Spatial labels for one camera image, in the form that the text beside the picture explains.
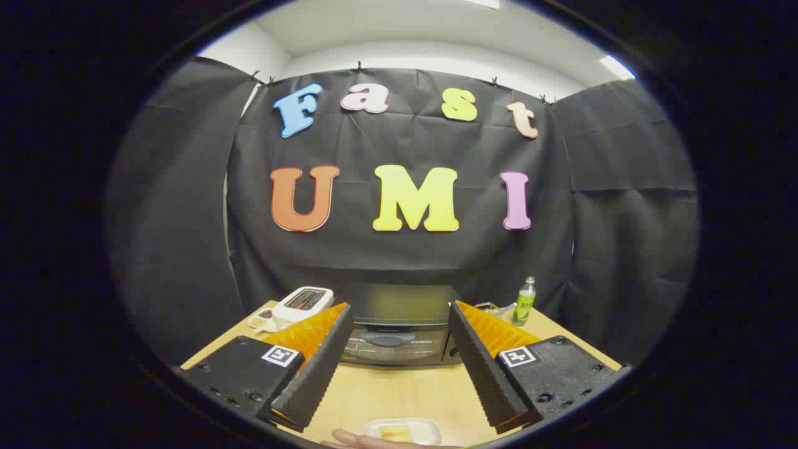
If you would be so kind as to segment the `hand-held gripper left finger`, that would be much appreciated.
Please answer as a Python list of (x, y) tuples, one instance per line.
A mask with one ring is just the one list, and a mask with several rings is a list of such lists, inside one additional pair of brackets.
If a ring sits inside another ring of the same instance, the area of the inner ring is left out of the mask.
[(179, 375), (234, 414), (302, 432), (353, 330), (342, 303), (263, 339), (234, 336)]

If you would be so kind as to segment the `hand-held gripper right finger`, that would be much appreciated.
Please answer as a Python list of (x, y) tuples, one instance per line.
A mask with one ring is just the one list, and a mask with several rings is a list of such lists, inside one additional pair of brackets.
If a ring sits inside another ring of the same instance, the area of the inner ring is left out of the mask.
[(454, 301), (448, 327), (496, 433), (556, 420), (604, 392), (630, 368), (532, 310), (517, 327)]

